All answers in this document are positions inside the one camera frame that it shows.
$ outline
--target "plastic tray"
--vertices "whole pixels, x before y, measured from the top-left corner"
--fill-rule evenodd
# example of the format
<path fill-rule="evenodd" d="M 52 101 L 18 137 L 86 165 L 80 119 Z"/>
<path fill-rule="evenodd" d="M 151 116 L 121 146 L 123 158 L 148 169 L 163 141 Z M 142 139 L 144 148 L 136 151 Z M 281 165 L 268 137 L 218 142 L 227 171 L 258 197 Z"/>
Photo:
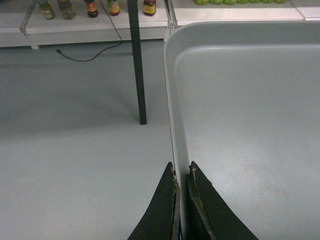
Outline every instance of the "plastic tray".
<path fill-rule="evenodd" d="M 320 22 L 203 22 L 164 49 L 181 225 L 195 161 L 260 240 L 320 239 Z"/>

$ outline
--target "shelf support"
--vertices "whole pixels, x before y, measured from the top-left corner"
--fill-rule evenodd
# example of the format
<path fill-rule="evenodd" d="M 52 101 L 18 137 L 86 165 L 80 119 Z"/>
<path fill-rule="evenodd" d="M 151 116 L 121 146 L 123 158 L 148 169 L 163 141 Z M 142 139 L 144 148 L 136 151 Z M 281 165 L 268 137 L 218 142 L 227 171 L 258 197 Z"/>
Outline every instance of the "shelf support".
<path fill-rule="evenodd" d="M 127 0 L 130 22 L 131 44 L 135 73 L 136 92 L 138 97 L 140 124 L 147 124 L 144 74 L 142 68 L 141 42 L 138 18 L 138 0 Z"/>

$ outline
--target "white metal rack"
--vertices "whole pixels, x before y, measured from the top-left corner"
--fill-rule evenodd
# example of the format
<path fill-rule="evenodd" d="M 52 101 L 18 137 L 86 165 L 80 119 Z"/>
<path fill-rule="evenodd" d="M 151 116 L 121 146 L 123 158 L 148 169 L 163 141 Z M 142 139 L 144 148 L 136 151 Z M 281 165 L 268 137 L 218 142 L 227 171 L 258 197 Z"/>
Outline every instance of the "white metal rack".
<path fill-rule="evenodd" d="M 0 47 L 30 46 L 23 33 L 35 0 L 5 0 L 0 3 Z"/>
<path fill-rule="evenodd" d="M 291 0 L 296 9 L 303 15 L 305 20 L 320 21 L 319 0 Z"/>
<path fill-rule="evenodd" d="M 170 12 L 174 12 L 173 24 L 177 27 L 204 21 L 299 21 L 304 19 L 289 1 L 282 4 L 259 2 L 196 5 L 194 0 L 172 0 Z"/>
<path fill-rule="evenodd" d="M 123 40 L 130 40 L 130 23 L 126 0 L 119 0 L 120 14 L 111 16 Z M 100 1 L 96 1 L 98 17 L 88 17 L 83 0 L 73 0 L 75 18 L 62 18 L 58 4 L 49 0 L 55 18 L 46 20 L 39 8 L 35 7 L 25 27 L 25 32 L 33 48 L 40 45 L 70 44 L 86 42 L 118 41 L 110 19 L 103 11 Z M 107 0 L 102 0 L 108 10 Z M 141 39 L 165 39 L 170 34 L 168 11 L 164 0 L 157 1 L 156 14 L 152 17 L 143 14 L 143 2 L 138 2 Z"/>
<path fill-rule="evenodd" d="M 0 4 L 0 47 L 117 41 L 119 37 L 96 1 L 99 15 L 89 18 L 83 0 L 72 0 L 76 16 L 62 18 L 55 0 L 48 0 L 55 18 L 46 20 L 36 5 L 37 0 L 5 0 Z M 194 0 L 157 0 L 156 14 L 143 14 L 143 1 L 138 1 L 141 39 L 166 39 L 174 29 L 203 21 L 320 21 L 319 0 L 289 0 L 283 4 L 247 3 L 236 5 L 196 5 Z M 127 0 L 119 0 L 120 14 L 112 16 L 124 40 L 130 40 Z"/>

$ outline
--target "sauce bottle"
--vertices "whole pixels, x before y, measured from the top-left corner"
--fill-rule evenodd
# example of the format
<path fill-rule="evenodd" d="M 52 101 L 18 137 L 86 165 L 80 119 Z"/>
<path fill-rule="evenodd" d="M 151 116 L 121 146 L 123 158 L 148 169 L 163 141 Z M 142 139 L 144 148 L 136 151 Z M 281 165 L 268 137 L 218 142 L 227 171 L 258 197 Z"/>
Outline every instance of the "sauce bottle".
<path fill-rule="evenodd" d="M 143 5 L 144 5 L 144 8 L 143 8 L 144 15 L 147 15 L 147 16 L 155 15 L 155 13 L 156 13 L 156 0 L 144 0 Z"/>
<path fill-rule="evenodd" d="M 51 5 L 48 3 L 47 0 L 39 0 L 38 1 L 39 8 L 44 15 L 45 19 L 51 20 L 55 18 L 55 13 L 52 10 Z"/>
<path fill-rule="evenodd" d="M 109 13 L 111 16 L 117 16 L 120 13 L 118 0 L 108 0 Z"/>
<path fill-rule="evenodd" d="M 98 10 L 95 0 L 84 0 L 86 5 L 86 10 L 88 11 L 88 16 L 90 18 L 96 18 L 98 16 Z"/>

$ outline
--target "electrical cord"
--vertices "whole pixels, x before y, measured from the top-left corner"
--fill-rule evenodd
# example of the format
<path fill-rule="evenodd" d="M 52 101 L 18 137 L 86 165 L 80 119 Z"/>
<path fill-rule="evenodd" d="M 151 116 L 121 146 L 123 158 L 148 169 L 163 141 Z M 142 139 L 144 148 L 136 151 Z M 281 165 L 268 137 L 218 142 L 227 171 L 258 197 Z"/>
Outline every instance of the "electrical cord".
<path fill-rule="evenodd" d="M 107 15 L 107 16 L 109 17 L 109 19 L 110 19 L 111 24 L 112 24 L 112 26 L 113 26 L 113 29 L 115 30 L 116 34 L 118 35 L 118 37 L 119 37 L 119 39 L 120 39 L 120 43 L 118 43 L 118 44 L 116 44 L 116 45 L 114 45 L 114 46 L 108 46 L 108 47 L 106 47 L 105 49 L 101 50 L 101 51 L 100 51 L 97 55 L 95 55 L 93 58 L 86 59 L 86 60 L 79 60 L 79 59 L 75 59 L 75 58 L 69 57 L 69 56 L 67 56 L 67 55 L 64 55 L 60 49 L 56 49 L 56 52 L 57 52 L 58 54 L 64 56 L 66 59 L 70 59 L 70 60 L 73 60 L 73 61 L 76 61 L 76 62 L 89 62 L 89 61 L 94 60 L 94 59 L 95 59 L 96 57 L 98 57 L 100 54 L 102 54 L 105 50 L 118 47 L 118 46 L 120 46 L 120 45 L 124 42 L 124 41 L 122 40 L 122 37 L 120 36 L 117 28 L 115 27 L 115 24 L 114 24 L 114 22 L 112 21 L 110 15 L 109 15 L 109 13 L 108 13 L 108 11 L 106 10 L 104 4 L 102 3 L 102 0 L 100 0 L 100 3 L 101 3 L 101 5 L 102 5 L 102 8 L 103 8 L 104 12 L 106 13 L 106 15 Z"/>

